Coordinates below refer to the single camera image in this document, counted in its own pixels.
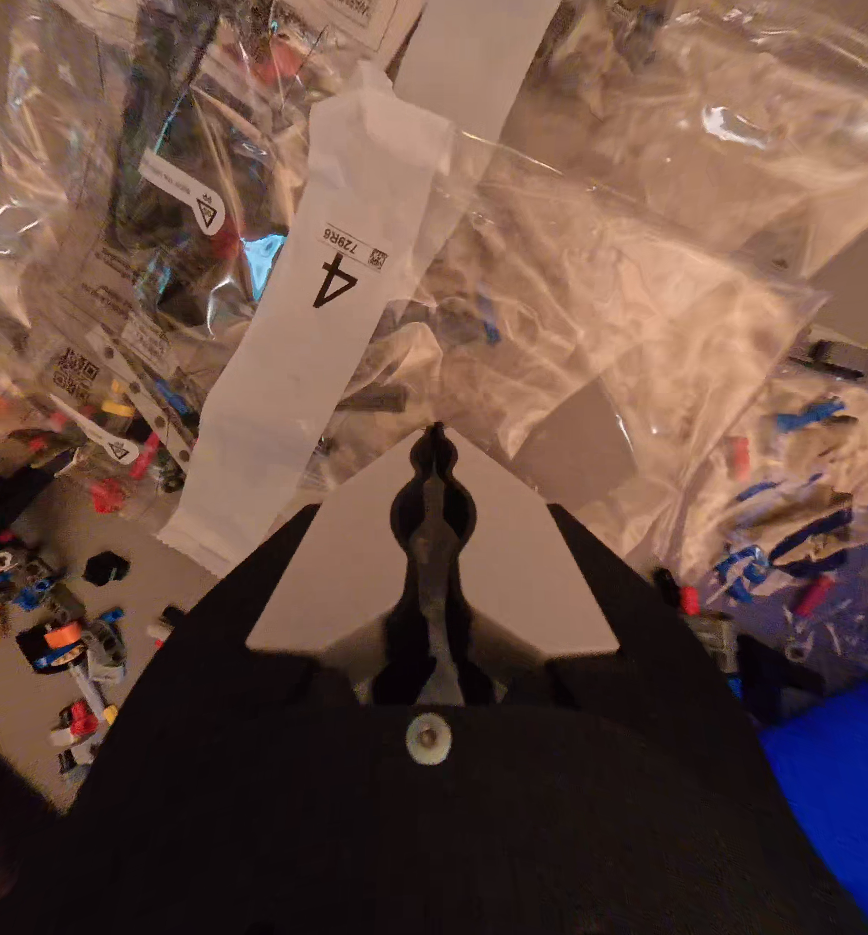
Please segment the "clear bag white strip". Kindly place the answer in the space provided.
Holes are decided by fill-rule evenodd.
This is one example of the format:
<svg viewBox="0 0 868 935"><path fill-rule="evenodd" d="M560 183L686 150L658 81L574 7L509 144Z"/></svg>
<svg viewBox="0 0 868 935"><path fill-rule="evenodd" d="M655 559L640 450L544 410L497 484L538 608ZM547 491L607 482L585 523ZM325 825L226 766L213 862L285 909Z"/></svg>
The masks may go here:
<svg viewBox="0 0 868 935"><path fill-rule="evenodd" d="M311 111L309 177L212 385L159 540L223 577L307 488L445 423L549 496L605 378L655 499L823 303L611 189L402 102L370 66Z"/></svg>
<svg viewBox="0 0 868 935"><path fill-rule="evenodd" d="M868 39L793 2L426 2L394 89L469 160L797 277L868 230Z"/></svg>

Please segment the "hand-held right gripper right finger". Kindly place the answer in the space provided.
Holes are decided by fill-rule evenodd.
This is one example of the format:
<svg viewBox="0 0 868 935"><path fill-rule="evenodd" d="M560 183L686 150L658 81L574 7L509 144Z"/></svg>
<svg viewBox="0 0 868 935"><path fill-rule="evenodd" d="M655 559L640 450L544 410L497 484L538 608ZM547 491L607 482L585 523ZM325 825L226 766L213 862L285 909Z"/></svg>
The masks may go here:
<svg viewBox="0 0 868 935"><path fill-rule="evenodd" d="M490 705L553 661L620 643L549 508L533 489L438 425L443 630L461 705Z"/></svg>

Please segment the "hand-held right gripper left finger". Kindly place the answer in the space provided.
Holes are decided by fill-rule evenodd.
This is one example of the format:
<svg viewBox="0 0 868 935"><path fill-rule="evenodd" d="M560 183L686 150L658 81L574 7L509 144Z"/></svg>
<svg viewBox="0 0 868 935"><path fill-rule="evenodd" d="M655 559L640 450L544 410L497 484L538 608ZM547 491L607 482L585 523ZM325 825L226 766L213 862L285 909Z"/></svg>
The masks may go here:
<svg viewBox="0 0 868 935"><path fill-rule="evenodd" d="M246 646L370 683L378 703L418 700L437 661L410 551L437 471L438 425L411 433L318 505Z"/></svg>

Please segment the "crumpled clear plastic bag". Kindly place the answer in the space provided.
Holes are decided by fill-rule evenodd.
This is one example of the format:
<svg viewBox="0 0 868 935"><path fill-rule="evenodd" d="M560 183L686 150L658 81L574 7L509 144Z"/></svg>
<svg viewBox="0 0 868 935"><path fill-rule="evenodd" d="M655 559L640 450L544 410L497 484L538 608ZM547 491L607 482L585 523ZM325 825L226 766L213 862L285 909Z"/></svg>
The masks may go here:
<svg viewBox="0 0 868 935"><path fill-rule="evenodd" d="M667 532L650 542L695 591L789 660L868 672L868 380L857 365L776 368L720 438Z"/></svg>

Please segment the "black orange lego assembly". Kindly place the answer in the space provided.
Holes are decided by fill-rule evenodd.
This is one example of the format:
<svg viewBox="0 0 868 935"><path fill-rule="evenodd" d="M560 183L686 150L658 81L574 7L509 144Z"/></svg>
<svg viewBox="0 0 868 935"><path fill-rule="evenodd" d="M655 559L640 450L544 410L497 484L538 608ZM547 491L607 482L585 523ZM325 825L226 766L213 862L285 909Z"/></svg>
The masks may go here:
<svg viewBox="0 0 868 935"><path fill-rule="evenodd" d="M0 640L6 634L6 608L27 613L45 609L57 628L81 623L82 604L62 583L64 574L39 547L22 540L14 526L34 501L68 468L75 450L20 467L0 476Z"/></svg>

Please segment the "grey black lego connectors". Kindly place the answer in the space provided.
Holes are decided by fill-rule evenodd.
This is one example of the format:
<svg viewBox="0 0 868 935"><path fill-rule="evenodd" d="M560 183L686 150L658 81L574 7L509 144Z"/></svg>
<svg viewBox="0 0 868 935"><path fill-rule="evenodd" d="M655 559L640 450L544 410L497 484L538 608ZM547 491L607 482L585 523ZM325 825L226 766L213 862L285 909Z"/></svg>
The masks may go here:
<svg viewBox="0 0 868 935"><path fill-rule="evenodd" d="M868 377L868 347L834 337L805 337L792 346L788 359L839 380Z"/></svg>

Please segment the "small black lego clip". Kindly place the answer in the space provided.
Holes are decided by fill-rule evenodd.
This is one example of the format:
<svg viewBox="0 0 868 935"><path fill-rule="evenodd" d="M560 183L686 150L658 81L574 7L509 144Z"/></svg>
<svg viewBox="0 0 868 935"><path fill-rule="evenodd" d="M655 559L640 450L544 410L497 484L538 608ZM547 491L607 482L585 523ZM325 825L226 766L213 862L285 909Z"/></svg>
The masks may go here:
<svg viewBox="0 0 868 935"><path fill-rule="evenodd" d="M92 555L85 562L81 578L94 587L104 587L112 582L124 580L130 570L130 561L112 551Z"/></svg>

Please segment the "large clear lego parts bag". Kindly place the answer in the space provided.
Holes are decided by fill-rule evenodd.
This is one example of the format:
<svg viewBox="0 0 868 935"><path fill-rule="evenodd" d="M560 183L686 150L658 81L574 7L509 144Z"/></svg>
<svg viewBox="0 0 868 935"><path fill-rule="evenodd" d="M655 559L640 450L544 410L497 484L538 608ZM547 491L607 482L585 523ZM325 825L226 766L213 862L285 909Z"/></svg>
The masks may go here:
<svg viewBox="0 0 868 935"><path fill-rule="evenodd" d="M320 2L16 2L0 107L0 440L81 442L161 528L363 47Z"/></svg>

